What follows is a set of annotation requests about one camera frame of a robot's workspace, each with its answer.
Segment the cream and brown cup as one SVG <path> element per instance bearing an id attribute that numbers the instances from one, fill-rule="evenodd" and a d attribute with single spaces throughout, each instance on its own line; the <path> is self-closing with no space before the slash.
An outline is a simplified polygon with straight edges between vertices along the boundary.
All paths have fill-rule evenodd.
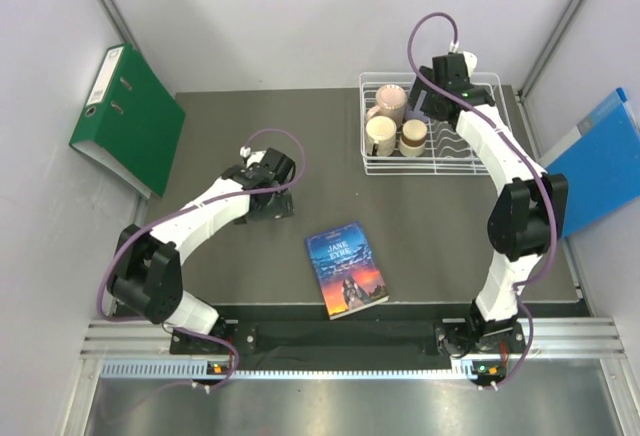
<path id="1" fill-rule="evenodd" d="M 398 141 L 400 153 L 405 157 L 420 157 L 425 151 L 427 136 L 428 127 L 423 121 L 407 120 Z"/>

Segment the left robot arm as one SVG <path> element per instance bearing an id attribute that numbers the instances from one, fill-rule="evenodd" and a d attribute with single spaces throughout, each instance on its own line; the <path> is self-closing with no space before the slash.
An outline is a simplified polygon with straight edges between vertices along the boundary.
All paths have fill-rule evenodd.
<path id="1" fill-rule="evenodd" d="M 227 169 L 172 217 L 145 233 L 136 225 L 122 231 L 106 291 L 153 324 L 192 332 L 192 340 L 203 351 L 220 350 L 227 338 L 224 319 L 184 289 L 182 265 L 231 223 L 291 216 L 293 201 L 286 185 L 295 176 L 296 163 L 284 153 L 246 149 L 241 164 Z"/>

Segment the cream mug black handle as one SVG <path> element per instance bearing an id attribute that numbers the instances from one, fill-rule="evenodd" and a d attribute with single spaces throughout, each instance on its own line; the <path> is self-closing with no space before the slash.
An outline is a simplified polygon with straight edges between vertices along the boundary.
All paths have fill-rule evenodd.
<path id="1" fill-rule="evenodd" d="M 367 156 L 389 157 L 395 151 L 396 123 L 388 116 L 375 116 L 365 127 L 365 152 Z"/>

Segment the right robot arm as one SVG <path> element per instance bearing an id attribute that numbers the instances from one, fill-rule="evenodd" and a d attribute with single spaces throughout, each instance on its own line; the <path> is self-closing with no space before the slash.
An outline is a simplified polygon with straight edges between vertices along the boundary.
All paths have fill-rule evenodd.
<path id="1" fill-rule="evenodd" d="M 493 248 L 485 284 L 465 325 L 449 331 L 445 349 L 462 357 L 487 352 L 513 335 L 523 288 L 541 264 L 548 270 L 563 229 L 568 181 L 526 154 L 503 122 L 491 92 L 473 84 L 466 58 L 448 53 L 414 69 L 411 108 L 445 122 L 485 166 L 498 199 L 487 222 Z"/>

